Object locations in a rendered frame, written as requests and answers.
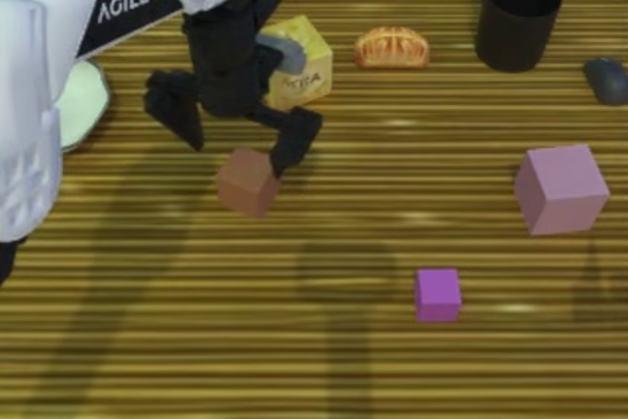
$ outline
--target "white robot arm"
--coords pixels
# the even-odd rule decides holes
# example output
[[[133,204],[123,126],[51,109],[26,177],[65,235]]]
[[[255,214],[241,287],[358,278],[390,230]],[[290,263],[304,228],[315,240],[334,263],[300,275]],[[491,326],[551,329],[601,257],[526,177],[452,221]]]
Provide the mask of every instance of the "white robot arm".
[[[30,234],[62,176],[53,106],[77,60],[225,0],[0,0],[0,243]]]

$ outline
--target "table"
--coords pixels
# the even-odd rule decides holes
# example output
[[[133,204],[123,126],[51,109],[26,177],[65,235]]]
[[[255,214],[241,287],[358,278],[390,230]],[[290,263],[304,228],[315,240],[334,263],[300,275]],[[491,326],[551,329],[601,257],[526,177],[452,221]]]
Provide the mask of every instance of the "table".
[[[179,22],[103,54],[111,110],[0,292],[0,415],[626,417],[628,109],[581,66],[628,59],[627,6],[564,0],[544,62],[514,76],[475,59],[476,0],[287,0],[274,20],[312,20],[336,83],[262,221],[221,208],[213,176],[271,131],[207,117],[196,154],[142,112],[151,70],[188,67]],[[357,70],[380,25],[423,32],[432,67]],[[513,174],[572,142],[612,197],[590,233],[530,238]],[[459,270],[457,323],[415,323],[427,266]]]

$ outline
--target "white robot link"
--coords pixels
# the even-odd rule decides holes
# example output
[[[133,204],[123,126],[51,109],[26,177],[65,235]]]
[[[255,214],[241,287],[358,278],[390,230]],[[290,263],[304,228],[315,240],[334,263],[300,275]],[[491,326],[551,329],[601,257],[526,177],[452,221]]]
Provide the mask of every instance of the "white robot link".
[[[73,65],[182,11],[193,73],[154,72],[147,113],[199,150],[200,102],[215,117],[278,130],[271,151],[278,176],[300,163],[322,118],[261,101],[275,69],[304,67],[298,45],[259,34],[281,1],[0,0],[0,284],[57,199],[63,154],[54,103]]]

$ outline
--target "small purple block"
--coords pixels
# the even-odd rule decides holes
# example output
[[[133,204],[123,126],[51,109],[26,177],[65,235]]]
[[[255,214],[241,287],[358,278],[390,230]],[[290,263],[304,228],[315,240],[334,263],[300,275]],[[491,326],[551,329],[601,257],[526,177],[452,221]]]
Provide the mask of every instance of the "small purple block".
[[[530,236],[588,231],[610,196],[586,144],[528,151],[514,188]]]
[[[416,318],[424,323],[455,321],[462,296],[455,269],[420,269],[414,285]]]

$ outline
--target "white plate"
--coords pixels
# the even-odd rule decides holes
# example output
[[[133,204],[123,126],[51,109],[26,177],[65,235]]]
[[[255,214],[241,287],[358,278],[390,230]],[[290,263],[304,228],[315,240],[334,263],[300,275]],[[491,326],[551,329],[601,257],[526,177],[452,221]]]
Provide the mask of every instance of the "white plate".
[[[90,61],[76,64],[55,103],[61,115],[63,152],[76,149],[98,125],[111,93],[102,69]]]

